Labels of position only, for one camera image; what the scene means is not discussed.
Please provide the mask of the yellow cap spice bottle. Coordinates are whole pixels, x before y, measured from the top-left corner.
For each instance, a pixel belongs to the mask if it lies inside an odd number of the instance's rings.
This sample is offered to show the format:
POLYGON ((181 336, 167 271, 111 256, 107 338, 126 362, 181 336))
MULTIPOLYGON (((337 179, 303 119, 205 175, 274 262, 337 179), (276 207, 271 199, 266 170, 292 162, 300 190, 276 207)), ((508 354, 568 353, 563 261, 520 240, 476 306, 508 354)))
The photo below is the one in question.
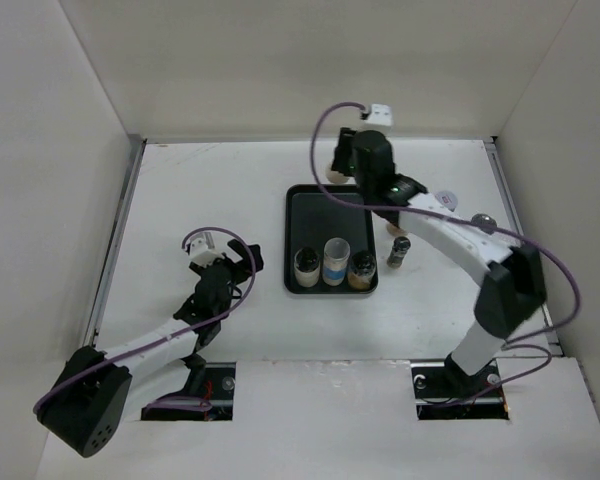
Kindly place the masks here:
POLYGON ((332 162, 326 167, 325 176, 329 183, 343 185, 352 178, 350 165, 348 163, 332 162))

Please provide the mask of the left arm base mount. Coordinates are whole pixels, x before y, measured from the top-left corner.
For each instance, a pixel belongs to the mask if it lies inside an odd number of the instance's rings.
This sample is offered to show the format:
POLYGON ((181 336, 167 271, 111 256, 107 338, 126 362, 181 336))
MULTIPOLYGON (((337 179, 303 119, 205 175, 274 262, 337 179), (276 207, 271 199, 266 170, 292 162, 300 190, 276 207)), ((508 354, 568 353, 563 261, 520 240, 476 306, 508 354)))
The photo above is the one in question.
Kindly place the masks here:
POLYGON ((158 403, 176 405, 144 407, 141 421, 153 422, 214 422, 232 421, 236 391, 235 362, 207 362, 202 357, 192 357, 184 386, 174 393, 160 397, 158 403))

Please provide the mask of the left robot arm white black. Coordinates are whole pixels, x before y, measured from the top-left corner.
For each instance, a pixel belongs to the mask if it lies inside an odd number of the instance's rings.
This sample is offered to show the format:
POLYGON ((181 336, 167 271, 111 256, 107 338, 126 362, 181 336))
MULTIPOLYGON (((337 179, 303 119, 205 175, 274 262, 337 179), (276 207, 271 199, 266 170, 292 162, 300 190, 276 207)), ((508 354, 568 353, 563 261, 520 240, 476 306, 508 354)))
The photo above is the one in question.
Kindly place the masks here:
POLYGON ((199 277, 193 293, 164 324, 118 347, 76 350, 34 407, 38 422, 83 458, 102 450, 123 419, 142 409, 207 412, 192 398, 204 387, 199 353, 220 333, 264 268, 261 248, 228 242, 232 260, 203 238, 185 248, 199 277))

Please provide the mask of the tall blue label spice jar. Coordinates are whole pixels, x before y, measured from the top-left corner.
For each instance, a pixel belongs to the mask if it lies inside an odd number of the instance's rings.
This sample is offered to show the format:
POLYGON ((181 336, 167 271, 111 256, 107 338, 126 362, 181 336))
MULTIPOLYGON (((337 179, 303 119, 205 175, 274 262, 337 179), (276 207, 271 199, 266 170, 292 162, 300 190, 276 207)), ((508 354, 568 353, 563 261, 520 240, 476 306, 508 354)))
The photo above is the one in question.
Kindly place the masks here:
POLYGON ((338 286, 344 281, 350 252, 350 245, 343 238, 334 237, 325 243, 322 262, 322 279, 328 286, 338 286))

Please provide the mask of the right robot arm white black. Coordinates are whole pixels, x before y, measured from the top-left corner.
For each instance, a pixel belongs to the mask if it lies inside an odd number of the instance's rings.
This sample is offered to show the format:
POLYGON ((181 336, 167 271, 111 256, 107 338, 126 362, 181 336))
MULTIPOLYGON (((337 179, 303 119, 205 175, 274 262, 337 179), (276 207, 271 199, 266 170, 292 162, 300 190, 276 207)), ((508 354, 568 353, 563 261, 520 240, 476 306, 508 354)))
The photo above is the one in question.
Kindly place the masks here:
POLYGON ((465 224, 424 185, 397 173, 392 145, 379 131, 341 128, 331 167, 354 179, 367 208, 427 242, 478 286, 475 320, 443 373, 451 393, 474 394, 487 364, 547 299, 538 249, 509 246, 465 224))

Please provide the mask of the white powder bottle black cap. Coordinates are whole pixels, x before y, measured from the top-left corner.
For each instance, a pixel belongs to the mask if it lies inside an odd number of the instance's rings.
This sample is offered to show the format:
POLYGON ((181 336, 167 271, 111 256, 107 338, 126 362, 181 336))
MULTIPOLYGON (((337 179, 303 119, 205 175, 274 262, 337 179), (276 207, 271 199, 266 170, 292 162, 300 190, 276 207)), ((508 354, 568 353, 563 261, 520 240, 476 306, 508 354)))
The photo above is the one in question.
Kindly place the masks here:
POLYGON ((321 258, 310 247, 300 248, 294 255, 293 271, 297 284, 302 288, 314 287, 320 277, 321 258))

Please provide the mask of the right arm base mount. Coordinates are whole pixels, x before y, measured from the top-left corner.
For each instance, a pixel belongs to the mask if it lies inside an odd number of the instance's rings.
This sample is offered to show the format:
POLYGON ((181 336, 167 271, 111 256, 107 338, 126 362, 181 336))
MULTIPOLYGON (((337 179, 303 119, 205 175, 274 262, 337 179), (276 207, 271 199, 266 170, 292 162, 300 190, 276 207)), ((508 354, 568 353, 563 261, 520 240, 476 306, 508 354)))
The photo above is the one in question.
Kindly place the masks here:
POLYGON ((412 368, 417 418, 421 421, 508 420, 504 392, 495 388, 499 369, 491 362, 468 386, 454 385, 438 364, 412 368))

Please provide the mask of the brown spice bottle black cap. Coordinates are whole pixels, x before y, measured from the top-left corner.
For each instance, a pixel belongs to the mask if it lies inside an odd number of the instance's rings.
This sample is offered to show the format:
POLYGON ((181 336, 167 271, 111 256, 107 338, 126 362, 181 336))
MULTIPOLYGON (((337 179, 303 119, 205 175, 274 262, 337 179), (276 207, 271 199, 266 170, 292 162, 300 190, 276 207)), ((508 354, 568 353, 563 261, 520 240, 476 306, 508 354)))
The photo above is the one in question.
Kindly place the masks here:
POLYGON ((350 258, 347 282, 352 289, 357 291, 369 290, 375 274, 376 259, 369 250, 361 250, 350 258))

